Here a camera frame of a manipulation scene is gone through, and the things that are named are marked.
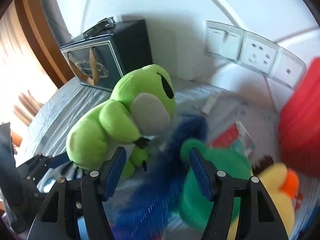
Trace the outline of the green parrot plush yellow head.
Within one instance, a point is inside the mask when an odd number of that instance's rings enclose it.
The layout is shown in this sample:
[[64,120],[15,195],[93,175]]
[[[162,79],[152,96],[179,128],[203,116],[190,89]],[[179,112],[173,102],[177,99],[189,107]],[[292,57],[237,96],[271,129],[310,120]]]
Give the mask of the green parrot plush yellow head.
[[288,239],[299,179],[284,163],[255,174],[249,159],[206,145],[208,123],[186,115],[113,228],[116,239],[158,239],[174,215],[203,239]]

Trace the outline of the green frog plush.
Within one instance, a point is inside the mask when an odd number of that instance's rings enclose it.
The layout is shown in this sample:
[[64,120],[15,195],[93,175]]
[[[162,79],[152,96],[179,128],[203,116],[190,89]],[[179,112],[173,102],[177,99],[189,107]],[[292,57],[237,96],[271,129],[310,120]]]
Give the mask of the green frog plush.
[[93,171],[123,147],[126,163],[121,178],[130,178],[137,168],[147,169],[149,137],[169,130],[175,108],[172,81],[163,67],[152,64],[129,72],[117,82],[109,99],[71,128],[67,155],[77,167]]

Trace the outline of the red plastic toy case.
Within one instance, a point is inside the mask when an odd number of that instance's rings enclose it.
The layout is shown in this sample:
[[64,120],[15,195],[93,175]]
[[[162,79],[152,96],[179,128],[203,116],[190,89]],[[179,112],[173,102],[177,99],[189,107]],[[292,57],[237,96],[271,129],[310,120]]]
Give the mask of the red plastic toy case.
[[281,110],[279,142],[287,166],[319,178],[319,57]]

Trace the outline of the dark green gift bag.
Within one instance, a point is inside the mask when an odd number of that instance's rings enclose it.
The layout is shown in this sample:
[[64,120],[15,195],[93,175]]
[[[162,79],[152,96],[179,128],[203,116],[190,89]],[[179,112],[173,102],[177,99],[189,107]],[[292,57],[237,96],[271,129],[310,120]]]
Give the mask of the dark green gift bag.
[[115,23],[112,28],[60,48],[80,84],[111,91],[127,73],[153,64],[145,20]]

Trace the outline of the white wall socket panel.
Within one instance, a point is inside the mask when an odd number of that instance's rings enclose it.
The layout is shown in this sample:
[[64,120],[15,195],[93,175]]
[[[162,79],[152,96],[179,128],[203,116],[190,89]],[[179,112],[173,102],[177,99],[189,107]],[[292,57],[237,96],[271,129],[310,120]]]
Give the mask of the white wall socket panel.
[[207,21],[205,51],[295,89],[307,71],[295,54],[250,31]]

